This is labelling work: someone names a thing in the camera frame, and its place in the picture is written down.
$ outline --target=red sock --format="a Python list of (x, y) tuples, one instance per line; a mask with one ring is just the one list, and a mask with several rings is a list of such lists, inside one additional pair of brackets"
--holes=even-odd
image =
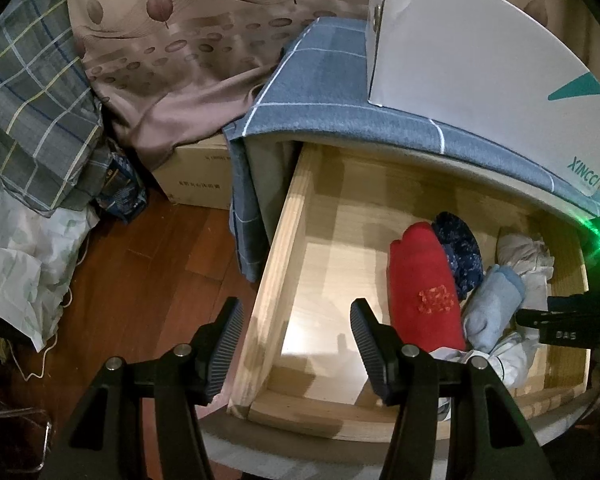
[(391, 243), (387, 279), (391, 324), (404, 343), (465, 350), (456, 283), (431, 225), (418, 222)]

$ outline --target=teal triangle logo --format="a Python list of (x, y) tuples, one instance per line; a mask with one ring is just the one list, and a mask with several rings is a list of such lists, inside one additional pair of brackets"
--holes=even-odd
[(600, 95), (600, 82), (591, 72), (569, 81), (565, 86), (549, 94), (549, 101), (566, 99), (568, 97), (581, 97), (583, 95)]

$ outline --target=open drawer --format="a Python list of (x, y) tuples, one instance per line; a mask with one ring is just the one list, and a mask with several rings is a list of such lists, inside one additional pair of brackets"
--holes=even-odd
[[(371, 390), (349, 325), (367, 298), (389, 323), (389, 244), (448, 210), (474, 233), (484, 267), (500, 228), (540, 233), (555, 257), (554, 296), (587, 289), (576, 228), (532, 200), (432, 168), (426, 160), (305, 144), (251, 316), (230, 413), (298, 433), (391, 440), (397, 408)], [(541, 346), (523, 388), (526, 418), (570, 402), (587, 383), (589, 351)], [(449, 434), (438, 424), (438, 438)]]

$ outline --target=white plastic bag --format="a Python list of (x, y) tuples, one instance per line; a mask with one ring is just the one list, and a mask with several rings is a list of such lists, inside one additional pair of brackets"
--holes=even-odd
[(0, 184), (0, 317), (37, 351), (56, 332), (78, 249), (97, 222), (90, 206), (44, 218)]

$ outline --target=cardboard box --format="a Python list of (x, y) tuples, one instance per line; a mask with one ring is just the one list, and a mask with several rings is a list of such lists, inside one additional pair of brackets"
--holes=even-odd
[(600, 83), (505, 0), (370, 0), (369, 102), (451, 124), (600, 187)]
[(174, 203), (229, 209), (231, 159), (222, 135), (178, 146), (153, 173)]

